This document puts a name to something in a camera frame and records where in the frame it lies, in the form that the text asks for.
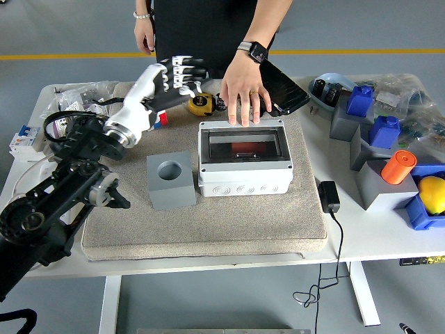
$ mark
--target yellow floor line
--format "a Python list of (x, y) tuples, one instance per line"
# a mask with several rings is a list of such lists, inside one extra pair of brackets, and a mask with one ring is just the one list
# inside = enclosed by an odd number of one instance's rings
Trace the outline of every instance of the yellow floor line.
[[(360, 54), (445, 54), (445, 49), (315, 49), (315, 50), (271, 50), (274, 56), (303, 55), (360, 55)], [(83, 59), (83, 58), (143, 58), (141, 52), (109, 52), (96, 54), (11, 54), (0, 55), (0, 61), (37, 61), (51, 59)]]

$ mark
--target orange cylinder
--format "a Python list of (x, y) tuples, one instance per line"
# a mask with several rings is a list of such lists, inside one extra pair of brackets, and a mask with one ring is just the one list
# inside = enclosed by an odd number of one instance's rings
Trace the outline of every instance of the orange cylinder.
[(391, 157), (380, 172), (382, 179), (389, 184), (400, 184), (416, 166), (417, 158), (411, 152), (399, 150)]

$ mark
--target beige mat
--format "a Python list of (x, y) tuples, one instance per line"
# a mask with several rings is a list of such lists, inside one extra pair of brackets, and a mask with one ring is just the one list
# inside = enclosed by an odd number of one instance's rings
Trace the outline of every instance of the beige mat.
[[(130, 87), (130, 83), (119, 83), (115, 96), (125, 96)], [(218, 91), (216, 81), (209, 92)], [(131, 201), (131, 209), (92, 211), (82, 236), (83, 252), (89, 260), (296, 253), (324, 247), (324, 215), (298, 111), (283, 117), (294, 165), (287, 193), (213, 198), (200, 195), (196, 185), (198, 124), (226, 119), (225, 112), (200, 118), (184, 105), (175, 107), (168, 111), (168, 125), (144, 134), (122, 161), (102, 161), (119, 173), (118, 189)], [(191, 154), (197, 205), (155, 211), (147, 190), (147, 155), (184, 150)]]

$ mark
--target gray floor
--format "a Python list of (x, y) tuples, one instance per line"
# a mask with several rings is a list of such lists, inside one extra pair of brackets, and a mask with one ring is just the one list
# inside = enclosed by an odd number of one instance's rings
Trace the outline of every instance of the gray floor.
[[(0, 55), (136, 52), (133, 1), (8, 0), (0, 4)], [(443, 49), (443, 0), (295, 0), (273, 49)], [(289, 76), (412, 73), (445, 111), (445, 53), (271, 56)], [(134, 81), (153, 58), (0, 61), (0, 188), (13, 158), (8, 144), (48, 84)], [(321, 294), (319, 333), (443, 333), (445, 266), (364, 263), (381, 326), (362, 325), (349, 279)], [(316, 280), (318, 266), (233, 269), (124, 277), (118, 333), (137, 328), (307, 328), (315, 305), (292, 299)], [(332, 265), (323, 267), (331, 276)], [(23, 280), (0, 312), (33, 308), (33, 333), (98, 333), (103, 278)], [(0, 323), (15, 333), (20, 321)]]

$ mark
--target tape measure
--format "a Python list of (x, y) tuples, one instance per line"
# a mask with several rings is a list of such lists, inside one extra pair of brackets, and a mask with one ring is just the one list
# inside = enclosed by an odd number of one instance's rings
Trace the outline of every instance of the tape measure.
[(212, 94), (200, 93), (189, 99), (188, 110), (196, 116), (211, 116), (215, 110), (215, 99)]

